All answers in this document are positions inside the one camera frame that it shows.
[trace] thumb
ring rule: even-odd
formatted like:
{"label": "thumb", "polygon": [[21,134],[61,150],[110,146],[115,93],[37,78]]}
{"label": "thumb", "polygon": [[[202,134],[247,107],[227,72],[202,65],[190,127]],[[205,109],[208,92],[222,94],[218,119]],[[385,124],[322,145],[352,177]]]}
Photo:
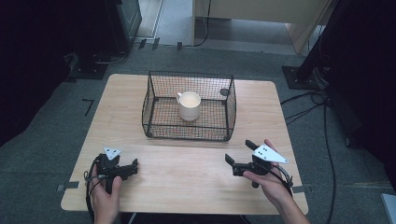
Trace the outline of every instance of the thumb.
{"label": "thumb", "polygon": [[121,189],[122,179],[119,176],[116,176],[113,180],[113,189],[111,191],[111,197],[118,199],[120,197],[120,189]]}
{"label": "thumb", "polygon": [[262,181],[262,179],[260,178],[259,175],[256,175],[256,174],[254,174],[254,173],[252,173],[252,172],[250,172],[250,171],[245,171],[245,172],[243,173],[243,176],[244,176],[245,178],[247,178],[247,179],[253,181],[253,182],[258,183],[258,184],[260,184],[260,182]]}

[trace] gray carpet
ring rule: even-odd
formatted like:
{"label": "gray carpet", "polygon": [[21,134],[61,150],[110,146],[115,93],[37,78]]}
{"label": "gray carpet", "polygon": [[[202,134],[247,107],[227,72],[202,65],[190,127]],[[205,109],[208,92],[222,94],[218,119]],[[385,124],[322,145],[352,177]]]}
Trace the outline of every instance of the gray carpet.
{"label": "gray carpet", "polygon": [[[275,82],[282,101],[305,91],[289,90],[281,66],[303,61],[304,57],[259,52],[146,46],[133,48],[123,61],[111,64],[103,80],[62,83],[28,129],[0,147],[0,223],[90,223],[87,213],[61,208],[63,193],[56,188],[68,181],[74,169],[109,75],[143,75],[149,70],[233,74],[237,79]],[[82,99],[94,100],[87,116],[89,102]],[[312,105],[309,97],[286,103],[284,116]],[[332,108],[328,107],[327,115],[337,184],[331,223],[389,223],[380,193],[395,192],[382,164],[364,149],[347,148]],[[321,106],[288,126],[312,223],[326,222],[332,201],[332,168],[323,124]],[[279,216],[248,218],[254,224],[282,223]]]}

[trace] wire cage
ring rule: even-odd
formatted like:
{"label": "wire cage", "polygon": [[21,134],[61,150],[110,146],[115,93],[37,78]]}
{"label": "wire cage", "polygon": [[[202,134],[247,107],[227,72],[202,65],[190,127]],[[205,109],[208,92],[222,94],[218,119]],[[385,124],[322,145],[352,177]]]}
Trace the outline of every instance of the wire cage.
{"label": "wire cage", "polygon": [[[201,97],[200,116],[186,121],[178,114],[177,93]],[[152,138],[229,141],[236,119],[233,75],[150,71],[142,109],[145,135]]]}

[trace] white mug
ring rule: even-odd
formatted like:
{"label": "white mug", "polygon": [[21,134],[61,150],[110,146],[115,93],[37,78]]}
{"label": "white mug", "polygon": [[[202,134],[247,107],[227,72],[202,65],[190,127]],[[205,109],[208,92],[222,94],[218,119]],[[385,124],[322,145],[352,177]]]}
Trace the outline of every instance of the white mug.
{"label": "white mug", "polygon": [[199,118],[201,97],[193,91],[177,93],[178,114],[186,121]]}

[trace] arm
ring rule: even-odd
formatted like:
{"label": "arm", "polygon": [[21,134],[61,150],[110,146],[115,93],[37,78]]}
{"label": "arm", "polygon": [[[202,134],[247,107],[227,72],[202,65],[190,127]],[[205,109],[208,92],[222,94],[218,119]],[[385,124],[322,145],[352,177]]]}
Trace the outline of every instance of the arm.
{"label": "arm", "polygon": [[[264,143],[275,150],[271,142],[267,139],[265,139]],[[272,171],[281,176],[278,169],[273,168]],[[276,177],[271,174],[255,175],[249,171],[244,172],[244,177],[262,186],[262,192],[264,192],[268,200],[276,207],[285,223],[309,223],[300,207]]]}
{"label": "arm", "polygon": [[[92,176],[96,175],[96,165],[94,165]],[[120,187],[122,180],[119,176],[114,178],[111,194],[108,194],[105,190],[105,180],[102,180],[101,183],[97,184],[99,181],[100,180],[95,178],[91,182],[94,223],[110,224],[114,222],[120,210]]]}

